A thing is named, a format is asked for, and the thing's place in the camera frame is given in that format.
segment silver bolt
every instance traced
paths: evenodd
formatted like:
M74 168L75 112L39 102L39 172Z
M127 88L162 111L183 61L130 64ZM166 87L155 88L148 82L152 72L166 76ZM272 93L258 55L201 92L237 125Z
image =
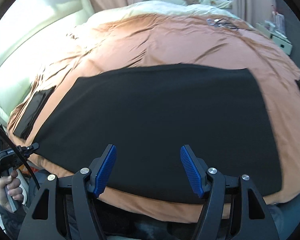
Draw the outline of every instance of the silver bolt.
M48 180L54 180L56 178L56 176L54 175L54 174L50 174L49 176L48 176Z
M216 174L217 173L217 169L216 168L209 168L208 172L211 174Z
M244 180L249 180L250 179L250 177L248 175L246 175L246 174L243 174L241 177Z
M81 174L87 174L89 172L89 168L82 168L81 170L80 170L80 173Z

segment blue gripper pad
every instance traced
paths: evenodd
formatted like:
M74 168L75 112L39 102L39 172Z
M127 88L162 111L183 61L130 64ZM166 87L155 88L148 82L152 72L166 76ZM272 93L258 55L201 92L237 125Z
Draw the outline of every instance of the blue gripper pad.
M117 159L117 148L112 145L106 157L104 158L103 164L101 165L99 172L96 174L94 195L98 198L106 188L112 168L115 160Z
M204 190L202 187L202 176L200 175L196 165L194 164L193 157L196 158L194 154L191 157L190 153L188 152L185 146L181 147L180 158L183 168L186 171L191 188L193 192L199 196L199 198L203 198Z

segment wrinkled fabric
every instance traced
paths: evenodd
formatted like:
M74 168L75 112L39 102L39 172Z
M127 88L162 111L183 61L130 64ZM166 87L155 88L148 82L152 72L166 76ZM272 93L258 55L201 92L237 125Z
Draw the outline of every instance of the wrinkled fabric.
M171 11L187 8L162 4L167 10L171 6ZM192 10L194 8L199 11L204 6L192 5ZM224 69L248 68L263 94L282 168L281 191L264 199L267 204L285 203L298 195L300 91L295 80L300 78L300 69L291 59L271 40L242 20L228 19L237 26L234 30L207 23L208 19L225 18L226 15L183 15L179 11L178 14L169 15L143 12L130 17L123 14L124 9L119 11L122 12L119 16L121 18L107 23L98 17L101 15L95 14L85 25L75 28L65 38L67 49L45 65L44 71L37 75L29 96L12 112L8 123L10 138L17 145L31 144L41 125L78 77L94 76L124 67L177 63ZM52 86L56 86L55 92L42 109L28 139L24 141L13 136L13 130L34 93ZM69 171L41 156L33 154L30 160L59 177L71 175ZM197 222L202 209L202 205L158 201L108 187L99 199L130 212L181 223ZM223 218L229 216L229 210L230 206L225 205Z

